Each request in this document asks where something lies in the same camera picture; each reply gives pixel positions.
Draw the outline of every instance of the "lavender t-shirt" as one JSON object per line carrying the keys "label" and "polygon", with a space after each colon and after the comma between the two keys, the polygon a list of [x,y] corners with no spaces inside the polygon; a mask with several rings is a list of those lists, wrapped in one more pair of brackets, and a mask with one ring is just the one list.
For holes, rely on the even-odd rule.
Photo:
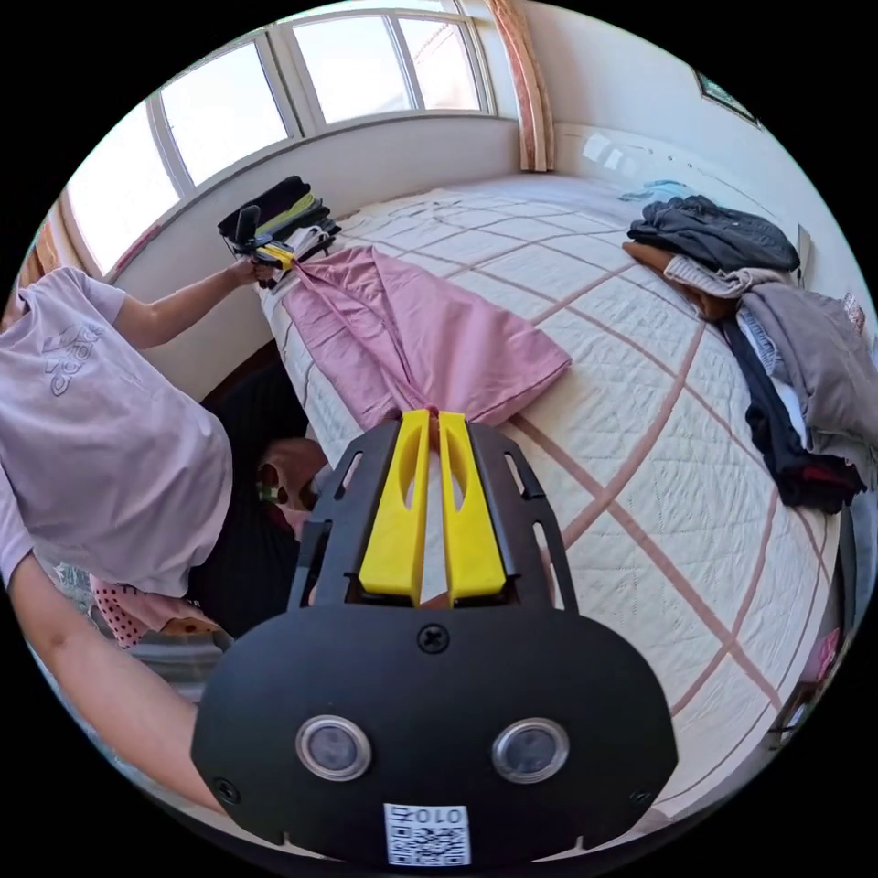
{"label": "lavender t-shirt", "polygon": [[34,550],[182,597],[228,511],[225,431],[113,328],[121,290],[62,268],[19,295],[0,332],[0,573]]}

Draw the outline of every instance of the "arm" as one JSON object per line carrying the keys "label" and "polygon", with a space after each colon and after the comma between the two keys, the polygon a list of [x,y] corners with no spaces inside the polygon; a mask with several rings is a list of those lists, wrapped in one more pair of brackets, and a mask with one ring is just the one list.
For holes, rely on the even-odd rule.
{"label": "arm", "polygon": [[189,755],[194,705],[110,643],[33,554],[13,571],[9,596],[27,641],[98,735],[163,787],[221,814]]}
{"label": "arm", "polygon": [[239,287],[271,273],[272,269],[241,259],[151,305],[127,295],[113,323],[135,348],[157,348],[194,326]]}

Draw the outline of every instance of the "quilted bedspread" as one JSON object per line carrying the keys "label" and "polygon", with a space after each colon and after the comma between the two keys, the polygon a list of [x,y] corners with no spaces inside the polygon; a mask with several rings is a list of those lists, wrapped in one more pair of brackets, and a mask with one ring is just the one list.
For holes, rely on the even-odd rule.
{"label": "quilted bedspread", "polygon": [[[520,190],[436,190],[341,225],[340,246],[371,244],[450,278],[570,352],[570,371],[503,429],[555,509],[581,612],[634,644],[664,687],[680,763],[648,819],[673,819],[741,764],[798,681],[837,518],[778,502],[732,354],[631,262],[618,218]],[[284,310],[297,283],[261,291],[262,307],[335,463],[359,430]],[[445,590],[437,471],[431,491],[425,599]]]}

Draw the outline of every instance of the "camera lens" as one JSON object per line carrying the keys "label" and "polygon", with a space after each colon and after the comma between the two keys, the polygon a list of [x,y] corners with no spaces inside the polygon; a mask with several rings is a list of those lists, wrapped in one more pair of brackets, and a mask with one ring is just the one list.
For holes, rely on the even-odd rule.
{"label": "camera lens", "polygon": [[303,765],[325,780],[355,780],[371,762],[369,739],[356,724],[340,716],[316,716],[305,722],[295,740]]}
{"label": "camera lens", "polygon": [[561,770],[570,752],[563,728],[552,720],[513,723],[494,742],[492,758],[498,773],[514,784],[536,784]]}

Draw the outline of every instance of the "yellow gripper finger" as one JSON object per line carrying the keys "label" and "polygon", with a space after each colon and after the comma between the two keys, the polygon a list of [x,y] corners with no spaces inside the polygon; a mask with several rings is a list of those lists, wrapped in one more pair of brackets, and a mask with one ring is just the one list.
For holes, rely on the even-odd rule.
{"label": "yellow gripper finger", "polygon": [[[499,594],[506,574],[462,414],[440,412],[439,458],[445,575],[450,603],[454,606],[467,598]],[[455,481],[462,497],[459,507]]]}
{"label": "yellow gripper finger", "polygon": [[412,606],[421,603],[429,475],[430,413],[406,412],[359,568],[367,594],[410,598]]}
{"label": "yellow gripper finger", "polygon": [[290,266],[294,262],[293,254],[290,253],[290,251],[287,250],[285,247],[280,247],[277,244],[264,244],[259,249],[261,252],[265,253],[272,259],[276,259],[277,262],[280,264],[282,271],[288,271]]}

